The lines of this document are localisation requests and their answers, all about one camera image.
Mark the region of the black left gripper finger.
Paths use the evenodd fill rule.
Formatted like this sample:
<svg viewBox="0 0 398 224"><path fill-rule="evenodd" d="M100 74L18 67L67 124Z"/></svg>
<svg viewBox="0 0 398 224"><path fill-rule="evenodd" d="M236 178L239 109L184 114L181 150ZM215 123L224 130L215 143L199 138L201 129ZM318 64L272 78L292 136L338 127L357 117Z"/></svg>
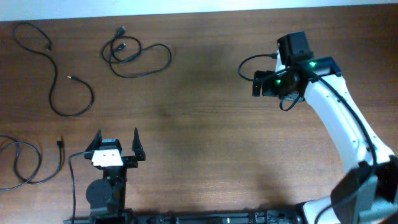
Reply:
<svg viewBox="0 0 398 224"><path fill-rule="evenodd" d="M102 142L102 132L101 130L98 130L94 139L92 142L89 144L89 146L85 150L85 159L92 159L94 151L98 150Z"/></svg>
<svg viewBox="0 0 398 224"><path fill-rule="evenodd" d="M132 141L132 151L134 152L134 156L136 157L137 161L145 161L146 154L144 152L144 148L141 144L138 129L134 129L134 137Z"/></svg>

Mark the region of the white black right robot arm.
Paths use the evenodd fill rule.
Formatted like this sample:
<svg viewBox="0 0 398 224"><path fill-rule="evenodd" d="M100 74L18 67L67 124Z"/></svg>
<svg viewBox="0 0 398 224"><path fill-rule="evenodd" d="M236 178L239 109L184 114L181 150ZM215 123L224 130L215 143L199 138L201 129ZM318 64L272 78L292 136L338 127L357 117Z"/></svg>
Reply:
<svg viewBox="0 0 398 224"><path fill-rule="evenodd" d="M304 32L277 40L273 71L256 71L252 95L306 102L321 119L344 177L327 197L297 205L295 223L370 223L397 212L397 157L370 127L331 57L315 58Z"/></svg>

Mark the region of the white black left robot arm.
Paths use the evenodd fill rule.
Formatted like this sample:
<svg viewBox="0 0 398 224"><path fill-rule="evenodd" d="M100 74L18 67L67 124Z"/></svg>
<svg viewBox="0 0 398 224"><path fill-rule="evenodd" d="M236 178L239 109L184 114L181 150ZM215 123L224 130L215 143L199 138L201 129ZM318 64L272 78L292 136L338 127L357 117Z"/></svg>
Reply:
<svg viewBox="0 0 398 224"><path fill-rule="evenodd" d="M134 130L132 156L123 156L118 139L103 139L102 132L85 150L85 159L103 172L101 179L92 181L86 190L90 204L90 223L133 223L132 209L125 208L127 170L135 169L145 161L146 154L139 139L138 129Z"/></svg>

